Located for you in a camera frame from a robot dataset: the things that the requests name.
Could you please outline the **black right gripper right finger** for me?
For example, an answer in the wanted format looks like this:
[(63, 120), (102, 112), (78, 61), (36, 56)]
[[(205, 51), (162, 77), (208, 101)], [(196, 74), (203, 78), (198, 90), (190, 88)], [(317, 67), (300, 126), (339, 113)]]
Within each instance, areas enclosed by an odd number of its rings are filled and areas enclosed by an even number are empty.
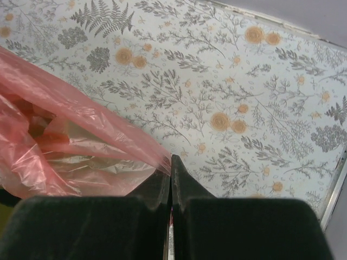
[(216, 198), (171, 159), (175, 259), (333, 259), (307, 203)]

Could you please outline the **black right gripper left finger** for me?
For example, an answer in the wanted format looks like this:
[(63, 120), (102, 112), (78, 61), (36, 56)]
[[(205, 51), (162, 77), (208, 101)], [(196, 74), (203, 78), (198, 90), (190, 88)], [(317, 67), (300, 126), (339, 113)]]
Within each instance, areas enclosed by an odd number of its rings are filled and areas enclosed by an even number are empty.
[(154, 173), (124, 197), (32, 197), (1, 235), (1, 259), (165, 259), (170, 178)]

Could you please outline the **red torn trash bag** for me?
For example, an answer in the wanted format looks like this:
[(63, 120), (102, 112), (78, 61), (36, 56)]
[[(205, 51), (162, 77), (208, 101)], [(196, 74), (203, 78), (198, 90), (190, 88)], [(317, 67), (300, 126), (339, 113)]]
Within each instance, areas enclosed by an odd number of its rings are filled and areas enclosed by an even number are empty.
[(154, 138), (72, 85), (1, 49), (1, 190), (33, 196), (124, 196), (168, 176)]

